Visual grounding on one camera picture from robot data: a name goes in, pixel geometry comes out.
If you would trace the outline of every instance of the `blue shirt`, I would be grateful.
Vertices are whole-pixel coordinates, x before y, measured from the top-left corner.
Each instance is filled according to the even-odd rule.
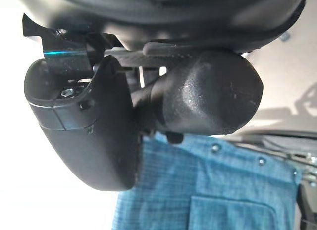
[[[112,230],[292,230],[300,170],[211,137],[146,139]]]

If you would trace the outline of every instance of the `shirt pocket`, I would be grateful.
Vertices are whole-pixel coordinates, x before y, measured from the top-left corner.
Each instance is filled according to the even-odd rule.
[[[188,230],[278,230],[276,220],[265,204],[193,196]]]

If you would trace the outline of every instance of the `textured black plastic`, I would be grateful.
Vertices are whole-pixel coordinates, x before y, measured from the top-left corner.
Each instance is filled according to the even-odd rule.
[[[53,29],[115,34],[130,50],[147,42],[248,51],[291,27],[305,0],[21,0]]]
[[[203,52],[132,93],[144,130],[230,134],[257,111],[263,84],[251,64],[227,51]]]
[[[98,190],[132,188],[139,164],[139,136],[132,102],[118,61],[107,56],[84,90],[60,98],[67,79],[35,62],[27,72],[25,96],[56,152],[83,182]]]

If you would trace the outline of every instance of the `screw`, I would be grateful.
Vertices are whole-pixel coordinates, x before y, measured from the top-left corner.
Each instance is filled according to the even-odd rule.
[[[259,158],[259,165],[263,166],[266,163],[266,160],[262,157]]]
[[[56,34],[57,34],[57,35],[61,35],[61,34],[65,34],[65,33],[67,33],[67,30],[65,30],[65,29],[58,29],[58,30],[56,31]]]
[[[221,146],[219,144],[213,144],[211,147],[212,152],[217,153],[218,151],[221,150]]]
[[[70,96],[74,95],[74,89],[73,88],[69,88],[69,89],[65,89],[62,91],[61,95],[65,98],[68,98]]]

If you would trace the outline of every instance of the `black plastic housing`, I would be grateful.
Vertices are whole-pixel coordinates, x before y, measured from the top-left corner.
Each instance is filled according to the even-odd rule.
[[[97,190],[127,190],[137,179],[140,142],[120,70],[107,56],[90,83],[70,98],[60,95],[72,84],[50,72],[44,60],[25,78],[25,96],[43,132],[71,171]]]
[[[147,42],[259,48],[289,29],[305,0],[21,0],[26,14],[52,29],[118,36],[125,48]]]
[[[208,51],[183,61],[132,93],[144,130],[230,134],[257,111],[263,84],[252,65],[230,51]]]

